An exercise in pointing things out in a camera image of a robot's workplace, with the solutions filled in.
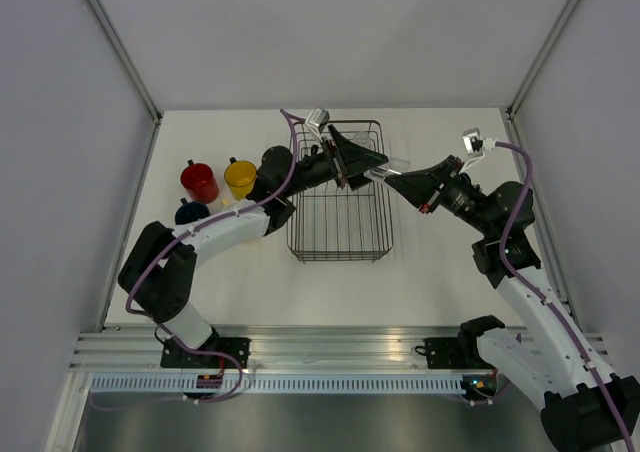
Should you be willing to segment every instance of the dark blue mug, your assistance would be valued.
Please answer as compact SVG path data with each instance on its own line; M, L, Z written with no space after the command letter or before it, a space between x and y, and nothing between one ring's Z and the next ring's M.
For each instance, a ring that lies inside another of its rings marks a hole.
M196 220L209 217L209 207L201 202L187 202L187 199L180 199L182 205L176 211L174 218L176 225L185 225Z

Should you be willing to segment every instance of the metal wire rack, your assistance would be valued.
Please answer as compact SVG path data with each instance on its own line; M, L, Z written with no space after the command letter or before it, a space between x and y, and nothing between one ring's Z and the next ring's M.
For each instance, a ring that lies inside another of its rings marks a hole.
M374 120L331 121L347 139L384 153L382 127ZM317 140L302 123L296 124L298 157ZM376 261L393 247L389 190L372 182L358 190L340 189L335 181L292 198L296 212L287 228L287 244L302 262Z

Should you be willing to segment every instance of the white enclosure wall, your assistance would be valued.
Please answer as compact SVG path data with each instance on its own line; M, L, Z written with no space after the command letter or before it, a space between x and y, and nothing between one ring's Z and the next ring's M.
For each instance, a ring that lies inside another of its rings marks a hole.
M640 374L638 0L584 0L518 124L573 298L620 375Z
M41 451L152 127L82 0L0 0L0 450Z
M502 106L565 0L102 0L164 110Z

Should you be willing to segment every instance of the yellow mug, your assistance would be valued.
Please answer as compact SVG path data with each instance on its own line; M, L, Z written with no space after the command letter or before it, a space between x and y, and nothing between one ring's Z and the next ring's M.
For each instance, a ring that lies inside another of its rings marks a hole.
M256 166L247 160L236 160L231 157L231 164L224 171L224 181L236 200L244 199L253 190L258 177Z

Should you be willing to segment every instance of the red mug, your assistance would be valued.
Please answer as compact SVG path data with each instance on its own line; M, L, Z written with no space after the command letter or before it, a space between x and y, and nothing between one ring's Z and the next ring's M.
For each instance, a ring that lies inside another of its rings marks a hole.
M207 164L194 164L188 161L189 166L180 174L180 183L186 189L189 197L196 202L209 204L216 200L220 189L213 176L213 170Z

